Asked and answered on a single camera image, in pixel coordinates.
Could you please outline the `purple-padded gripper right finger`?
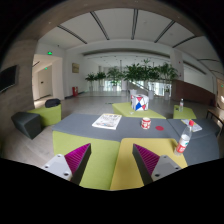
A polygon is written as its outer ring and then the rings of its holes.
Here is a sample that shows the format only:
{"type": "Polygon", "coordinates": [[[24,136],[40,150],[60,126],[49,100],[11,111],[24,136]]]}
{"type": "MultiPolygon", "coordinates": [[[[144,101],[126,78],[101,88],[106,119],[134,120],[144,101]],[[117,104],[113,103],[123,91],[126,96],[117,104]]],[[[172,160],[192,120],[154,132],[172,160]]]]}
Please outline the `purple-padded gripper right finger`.
{"type": "Polygon", "coordinates": [[[181,170],[168,155],[159,156],[137,144],[133,145],[132,154],[144,185],[181,170]]]}

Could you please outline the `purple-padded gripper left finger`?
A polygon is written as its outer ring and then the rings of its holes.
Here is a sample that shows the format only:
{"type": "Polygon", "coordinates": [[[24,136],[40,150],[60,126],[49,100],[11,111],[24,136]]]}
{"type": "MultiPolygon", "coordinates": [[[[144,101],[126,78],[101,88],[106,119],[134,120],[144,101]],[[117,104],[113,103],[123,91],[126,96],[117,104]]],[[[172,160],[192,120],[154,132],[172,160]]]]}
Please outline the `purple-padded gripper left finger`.
{"type": "Polygon", "coordinates": [[[42,169],[79,185],[90,155],[91,144],[88,143],[66,155],[55,155],[42,169]]]}

